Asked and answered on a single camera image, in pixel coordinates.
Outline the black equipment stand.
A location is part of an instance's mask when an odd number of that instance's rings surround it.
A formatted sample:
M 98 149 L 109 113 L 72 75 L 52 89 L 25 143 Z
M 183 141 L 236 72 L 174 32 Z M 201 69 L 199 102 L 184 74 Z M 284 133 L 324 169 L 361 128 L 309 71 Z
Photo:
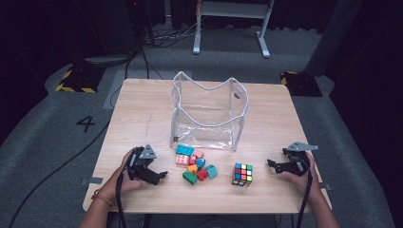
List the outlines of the black equipment stand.
M 136 41 L 126 1 L 93 0 L 93 7 L 104 44 L 115 51 L 132 51 Z

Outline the black yellow striped base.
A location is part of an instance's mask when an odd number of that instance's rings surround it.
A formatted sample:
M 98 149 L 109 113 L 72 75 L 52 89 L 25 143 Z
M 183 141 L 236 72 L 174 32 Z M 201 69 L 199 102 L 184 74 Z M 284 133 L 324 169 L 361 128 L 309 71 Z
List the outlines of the black yellow striped base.
M 106 69 L 104 67 L 78 68 L 71 66 L 64 74 L 56 91 L 97 93 Z
M 305 72 L 284 71 L 280 74 L 280 82 L 288 88 L 291 96 L 322 96 L 316 79 Z

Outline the white metal stand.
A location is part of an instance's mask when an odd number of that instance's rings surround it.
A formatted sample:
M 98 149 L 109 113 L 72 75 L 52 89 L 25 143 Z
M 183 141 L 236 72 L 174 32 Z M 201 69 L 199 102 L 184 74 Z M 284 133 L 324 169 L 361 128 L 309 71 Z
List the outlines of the white metal stand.
M 194 39 L 193 53 L 198 55 L 201 52 L 202 39 L 202 17 L 235 17 L 247 19 L 261 19 L 261 29 L 256 32 L 260 50 L 264 58 L 271 56 L 266 45 L 264 36 L 267 30 L 271 12 L 275 0 L 268 0 L 265 4 L 234 3 L 234 2 L 212 2 L 209 0 L 198 0 L 196 6 L 196 33 Z

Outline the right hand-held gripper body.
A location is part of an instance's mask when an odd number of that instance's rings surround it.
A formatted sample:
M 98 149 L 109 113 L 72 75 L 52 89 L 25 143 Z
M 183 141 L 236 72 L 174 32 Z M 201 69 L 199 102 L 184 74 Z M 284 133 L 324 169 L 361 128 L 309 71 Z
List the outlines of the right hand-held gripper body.
M 290 151 L 293 156 L 293 158 L 289 161 L 296 166 L 296 174 L 298 176 L 301 176 L 310 167 L 310 162 L 307 157 L 307 151 L 318 150 L 318 146 L 304 142 L 293 142 L 286 149 Z

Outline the grey stand base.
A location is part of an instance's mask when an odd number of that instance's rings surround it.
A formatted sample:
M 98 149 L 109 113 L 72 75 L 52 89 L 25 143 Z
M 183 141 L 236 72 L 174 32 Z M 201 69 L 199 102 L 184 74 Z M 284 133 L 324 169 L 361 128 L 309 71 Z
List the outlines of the grey stand base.
M 85 58 L 85 61 L 94 67 L 115 67 L 128 63 L 133 59 L 130 54 L 117 54 Z

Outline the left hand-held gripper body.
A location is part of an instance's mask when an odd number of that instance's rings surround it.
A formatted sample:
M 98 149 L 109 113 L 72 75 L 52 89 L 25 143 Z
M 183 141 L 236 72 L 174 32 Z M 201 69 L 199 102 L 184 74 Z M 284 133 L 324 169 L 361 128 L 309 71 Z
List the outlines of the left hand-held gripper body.
M 149 144 L 133 148 L 128 158 L 127 173 L 129 178 L 132 181 L 135 179 L 142 180 L 143 173 L 152 171 L 148 165 L 156 158 L 157 155 Z

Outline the clear plastic zipper bag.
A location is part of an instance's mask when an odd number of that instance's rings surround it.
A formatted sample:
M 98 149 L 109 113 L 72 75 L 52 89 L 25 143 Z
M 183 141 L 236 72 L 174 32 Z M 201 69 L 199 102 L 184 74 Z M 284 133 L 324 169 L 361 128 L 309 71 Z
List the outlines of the clear plastic zipper bag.
M 235 78 L 196 82 L 182 71 L 172 83 L 170 145 L 236 150 L 249 106 L 245 87 Z

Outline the colourful puzzle cube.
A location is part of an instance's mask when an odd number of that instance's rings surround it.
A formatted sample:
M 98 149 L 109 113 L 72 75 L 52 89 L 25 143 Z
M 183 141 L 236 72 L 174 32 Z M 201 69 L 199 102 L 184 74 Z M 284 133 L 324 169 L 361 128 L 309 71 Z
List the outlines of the colourful puzzle cube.
M 253 181 L 253 166 L 251 164 L 236 162 L 234 165 L 234 173 L 232 184 L 248 187 Z

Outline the grey post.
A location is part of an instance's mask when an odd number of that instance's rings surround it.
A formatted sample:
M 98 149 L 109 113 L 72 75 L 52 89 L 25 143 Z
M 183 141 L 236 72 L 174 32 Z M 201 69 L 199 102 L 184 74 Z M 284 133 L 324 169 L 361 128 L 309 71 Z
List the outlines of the grey post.
M 331 20 L 304 72 L 312 77 L 325 74 L 355 20 L 363 0 L 338 0 Z

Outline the person's left hand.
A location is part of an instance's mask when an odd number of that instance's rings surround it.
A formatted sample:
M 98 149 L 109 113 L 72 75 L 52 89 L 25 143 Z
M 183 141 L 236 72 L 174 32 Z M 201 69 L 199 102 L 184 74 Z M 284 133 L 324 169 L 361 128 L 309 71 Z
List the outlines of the person's left hand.
M 118 178 L 123 175 L 122 181 L 121 181 L 121 193 L 127 193 L 129 191 L 137 190 L 140 189 L 144 186 L 146 186 L 146 182 L 143 180 L 131 180 L 125 171 L 125 163 L 127 159 L 129 158 L 131 152 L 128 151 L 125 156 L 123 157 L 122 163 L 120 166 L 113 172 L 111 177 L 106 181 L 106 183 L 101 187 L 99 194 L 107 198 L 108 200 L 115 200 L 116 197 L 116 185 L 118 182 Z

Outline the green curved toy building block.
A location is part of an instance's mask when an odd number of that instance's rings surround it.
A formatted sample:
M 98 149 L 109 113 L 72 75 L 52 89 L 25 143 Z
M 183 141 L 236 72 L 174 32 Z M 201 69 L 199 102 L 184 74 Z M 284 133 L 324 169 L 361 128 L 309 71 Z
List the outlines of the green curved toy building block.
M 193 173 L 191 173 L 191 172 L 188 172 L 188 171 L 186 171 L 186 172 L 183 172 L 182 173 L 182 177 L 187 181 L 187 182 L 189 182 L 191 185 L 194 185 L 196 182 L 197 182 L 197 177 L 193 174 Z

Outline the person's right hand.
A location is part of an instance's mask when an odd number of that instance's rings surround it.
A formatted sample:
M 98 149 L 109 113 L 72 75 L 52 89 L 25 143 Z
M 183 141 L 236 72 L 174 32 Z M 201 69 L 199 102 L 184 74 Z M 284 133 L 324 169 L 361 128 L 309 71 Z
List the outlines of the person's right hand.
M 301 194 L 305 194 L 307 191 L 308 186 L 308 179 L 312 177 L 311 188 L 308 195 L 308 201 L 313 204 L 321 194 L 321 190 L 318 184 L 318 177 L 315 168 L 315 160 L 314 158 L 308 154 L 307 155 L 310 163 L 310 171 L 306 172 L 302 176 L 294 175 L 289 172 L 283 172 L 281 175 L 287 179 L 288 181 L 292 182 Z

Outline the person's dark trousers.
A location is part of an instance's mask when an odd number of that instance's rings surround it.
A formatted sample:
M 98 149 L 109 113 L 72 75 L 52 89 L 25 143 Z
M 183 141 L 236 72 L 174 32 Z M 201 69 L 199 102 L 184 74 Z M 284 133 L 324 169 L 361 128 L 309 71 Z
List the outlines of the person's dark trousers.
M 295 228 L 294 217 L 276 215 L 126 214 L 126 228 Z

